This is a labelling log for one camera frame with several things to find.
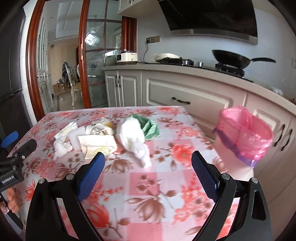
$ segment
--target power outlet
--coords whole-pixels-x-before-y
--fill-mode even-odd
[[[294,58],[292,58],[292,67],[296,69],[296,60]]]
[[[157,43],[157,42],[160,42],[160,36],[146,38],[146,43],[148,43],[148,44]]]

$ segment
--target green crumpled wrapper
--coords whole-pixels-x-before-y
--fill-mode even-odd
[[[153,137],[160,136],[160,130],[158,124],[155,121],[150,120],[145,116],[137,114],[131,114],[130,117],[135,118],[140,122],[141,129],[145,136],[145,141],[149,141]]]

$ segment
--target pink trash bag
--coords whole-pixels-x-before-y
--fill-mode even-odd
[[[271,128],[243,106],[219,112],[219,122],[213,131],[223,145],[250,167],[255,167],[265,156],[272,140]]]

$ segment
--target finger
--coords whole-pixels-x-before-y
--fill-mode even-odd
[[[16,206],[14,209],[11,209],[11,211],[12,211],[13,213],[17,213],[18,210],[19,210],[19,207],[18,207],[18,206]]]
[[[14,189],[13,189],[13,188],[8,188],[8,189],[6,190],[6,195],[7,195],[7,197],[8,197],[8,200],[9,200],[9,201],[12,201],[13,198],[14,198],[14,196],[15,196],[15,191],[14,191]]]
[[[3,213],[7,213],[7,209],[2,203],[0,203],[0,209]]]
[[[8,202],[8,208],[9,208],[10,210],[14,209],[16,206],[17,206],[17,201],[16,201],[16,199],[13,199],[12,201],[9,201],[9,202]]]

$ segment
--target tablecloth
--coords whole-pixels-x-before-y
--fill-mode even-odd
[[[194,238],[214,203],[207,198],[192,169],[191,154],[199,150],[220,172],[227,171],[227,167],[183,107],[116,107],[46,115],[13,150],[30,138],[38,144],[24,161],[25,180],[14,187],[25,225],[40,178],[60,180],[91,161],[85,160],[82,152],[75,151],[54,161],[54,135],[71,121],[80,127],[106,117],[116,125],[132,113],[146,116],[159,125],[160,136],[146,141],[152,166],[140,168],[133,154],[118,144],[118,150],[106,157],[104,171],[82,205],[107,241],[191,241]],[[227,235],[237,206],[235,199],[220,237]],[[69,234],[76,237],[61,200],[59,208]]]

